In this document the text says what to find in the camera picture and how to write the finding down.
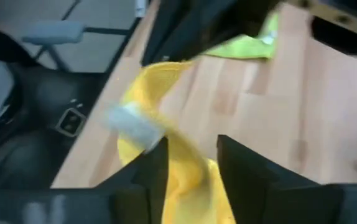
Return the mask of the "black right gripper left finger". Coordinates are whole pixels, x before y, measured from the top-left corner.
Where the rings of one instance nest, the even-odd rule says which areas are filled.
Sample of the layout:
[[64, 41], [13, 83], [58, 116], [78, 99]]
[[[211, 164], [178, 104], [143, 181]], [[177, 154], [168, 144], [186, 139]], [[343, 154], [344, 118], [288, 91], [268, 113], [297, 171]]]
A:
[[0, 190], [0, 224], [161, 224], [167, 146], [162, 138], [93, 188]]

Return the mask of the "lime green microfiber towel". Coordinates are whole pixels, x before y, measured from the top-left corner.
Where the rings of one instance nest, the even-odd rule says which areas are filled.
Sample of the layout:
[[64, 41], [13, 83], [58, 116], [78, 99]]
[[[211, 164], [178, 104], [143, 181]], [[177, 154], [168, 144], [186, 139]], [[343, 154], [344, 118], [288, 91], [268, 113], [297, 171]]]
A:
[[203, 54], [233, 59], [269, 59], [276, 50], [278, 23], [278, 13], [270, 13], [257, 37], [241, 35], [217, 45]]

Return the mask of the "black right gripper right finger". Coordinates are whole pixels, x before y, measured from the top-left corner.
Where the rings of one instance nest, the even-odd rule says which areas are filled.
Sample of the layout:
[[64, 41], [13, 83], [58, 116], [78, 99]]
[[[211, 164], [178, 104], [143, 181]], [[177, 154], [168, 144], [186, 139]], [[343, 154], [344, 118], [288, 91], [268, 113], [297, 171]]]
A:
[[357, 224], [357, 184], [318, 184], [226, 135], [217, 148], [237, 224]]

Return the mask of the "yellow microfiber towel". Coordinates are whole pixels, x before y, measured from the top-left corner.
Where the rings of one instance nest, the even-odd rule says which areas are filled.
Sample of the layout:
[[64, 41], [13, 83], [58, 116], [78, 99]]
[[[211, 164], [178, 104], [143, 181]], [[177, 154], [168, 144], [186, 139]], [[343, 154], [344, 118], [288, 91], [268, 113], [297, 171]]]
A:
[[110, 109], [108, 123], [118, 131], [118, 153], [124, 165], [167, 138], [169, 172], [162, 224], [236, 224], [218, 164], [204, 158], [159, 113], [162, 98], [190, 64], [160, 62], [142, 68], [120, 104]]

